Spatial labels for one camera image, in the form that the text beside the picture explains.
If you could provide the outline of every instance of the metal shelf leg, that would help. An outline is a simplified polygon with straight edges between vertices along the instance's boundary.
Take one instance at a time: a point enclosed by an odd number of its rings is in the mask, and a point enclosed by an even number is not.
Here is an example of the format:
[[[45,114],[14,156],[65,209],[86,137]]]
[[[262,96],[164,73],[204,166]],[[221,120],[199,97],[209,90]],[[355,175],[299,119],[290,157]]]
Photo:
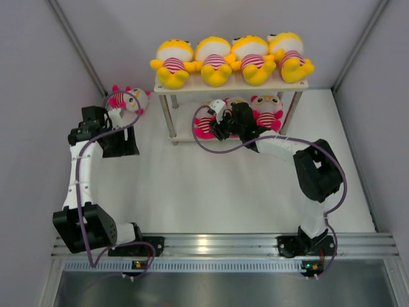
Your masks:
[[[172,102],[172,108],[177,109],[179,107],[178,99],[176,98],[176,95],[171,95],[171,102]]]
[[[167,129],[169,130],[169,136],[171,138],[176,137],[176,131],[173,126],[171,112],[169,110],[169,105],[167,104],[166,95],[159,95],[160,105],[162,106],[162,110],[164,112],[165,121],[167,125]]]
[[[280,130],[280,134],[284,136],[287,134],[289,123],[291,122],[291,119],[294,116],[294,112],[295,112],[295,109],[297,108],[298,102],[300,101],[301,94],[302,94],[302,91],[294,92],[293,99],[291,100],[291,104],[289,105],[289,109],[286,115],[286,119],[284,120],[284,123]]]

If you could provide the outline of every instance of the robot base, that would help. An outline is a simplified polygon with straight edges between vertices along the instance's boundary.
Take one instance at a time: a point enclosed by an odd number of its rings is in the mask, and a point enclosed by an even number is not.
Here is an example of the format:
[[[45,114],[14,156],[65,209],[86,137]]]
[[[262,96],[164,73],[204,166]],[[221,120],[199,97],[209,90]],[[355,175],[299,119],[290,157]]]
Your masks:
[[[160,256],[164,251],[165,238],[164,237],[150,237],[143,236],[141,241],[147,242],[153,245],[155,248],[155,256]],[[110,257],[148,257],[150,255],[150,248],[146,246],[124,246],[108,251]]]
[[[321,235],[311,239],[298,227],[297,235],[282,235],[277,237],[280,256],[294,258],[296,256],[332,256],[335,251],[334,238],[325,230]]]

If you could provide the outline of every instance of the yellow plush toy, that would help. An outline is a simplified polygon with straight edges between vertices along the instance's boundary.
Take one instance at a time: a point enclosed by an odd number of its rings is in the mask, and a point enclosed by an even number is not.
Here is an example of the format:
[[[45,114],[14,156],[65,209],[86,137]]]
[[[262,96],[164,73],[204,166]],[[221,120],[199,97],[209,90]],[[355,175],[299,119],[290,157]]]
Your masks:
[[[230,43],[216,36],[210,36],[197,45],[195,60],[203,80],[210,86],[222,86],[231,75],[230,64],[236,56],[231,53]]]
[[[297,34],[291,32],[270,34],[267,40],[268,51],[274,55],[284,81],[295,83],[314,72],[311,60],[302,57],[304,45]]]
[[[263,84],[276,67],[274,56],[268,54],[268,44],[258,36],[235,38],[231,52],[236,56],[231,68],[241,69],[244,80],[250,85]]]
[[[181,88],[196,69],[193,49],[185,40],[167,40],[158,48],[151,67],[157,70],[160,83],[172,90]]]

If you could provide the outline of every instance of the shelf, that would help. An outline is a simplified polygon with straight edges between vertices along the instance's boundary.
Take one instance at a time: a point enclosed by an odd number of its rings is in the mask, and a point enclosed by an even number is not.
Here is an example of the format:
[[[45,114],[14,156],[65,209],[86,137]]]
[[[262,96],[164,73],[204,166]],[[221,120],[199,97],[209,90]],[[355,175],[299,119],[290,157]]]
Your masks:
[[[241,72],[234,72],[231,74],[229,80],[218,88],[214,88],[206,84],[201,74],[191,74],[185,85],[179,90],[170,90],[161,85],[158,78],[155,79],[154,91],[160,95],[175,95],[178,93],[192,93],[197,91],[205,91],[208,93],[220,93],[226,91],[233,91],[235,93],[243,93],[247,91],[305,91],[308,89],[308,81],[301,80],[297,83],[285,83],[278,70],[275,70],[273,74],[266,80],[266,82],[260,86],[251,86],[247,84]]]
[[[192,142],[194,141],[192,135],[192,117],[194,112],[202,106],[203,102],[189,102],[180,104],[179,107],[172,111],[174,115],[172,115],[174,120],[174,127],[176,130],[176,137],[169,138],[171,141],[176,142]],[[200,139],[201,142],[209,142],[209,141],[216,141],[219,142],[217,138],[214,139]],[[236,141],[238,144],[240,143],[239,140],[235,138],[228,138],[226,141]]]

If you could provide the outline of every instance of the red and white striped shirt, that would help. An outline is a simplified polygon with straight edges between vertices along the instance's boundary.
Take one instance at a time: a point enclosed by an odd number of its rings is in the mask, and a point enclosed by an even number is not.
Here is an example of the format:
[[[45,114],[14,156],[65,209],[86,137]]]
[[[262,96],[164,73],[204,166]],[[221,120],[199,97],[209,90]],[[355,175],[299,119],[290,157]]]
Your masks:
[[[198,127],[204,132],[210,132],[210,122],[213,120],[211,117],[203,117],[199,120]]]
[[[109,99],[109,104],[111,105],[111,107],[113,108],[120,107],[121,102],[125,102],[123,96],[124,93],[115,93],[114,95],[112,95],[111,98]]]
[[[222,56],[219,56],[218,54],[209,55],[203,62],[203,66],[210,65],[216,70],[219,69],[219,67],[223,64],[226,64],[226,61]]]
[[[280,63],[279,63],[279,71],[281,74],[281,69],[282,66],[284,65],[284,63],[288,60],[288,59],[292,59],[292,58],[297,58],[300,60],[301,62],[301,66],[305,64],[304,58],[302,57],[302,55],[296,51],[296,50],[290,50],[286,53],[286,55],[281,59]]]
[[[172,74],[174,74],[178,70],[185,70],[185,65],[183,64],[183,61],[177,58],[166,59],[162,66],[169,69],[169,71]]]
[[[257,68],[260,68],[264,63],[265,60],[263,56],[259,56],[258,54],[248,54],[242,59],[242,70],[251,64],[256,65]]]
[[[257,122],[264,127],[271,127],[271,124],[275,121],[275,116],[271,112],[261,113]]]

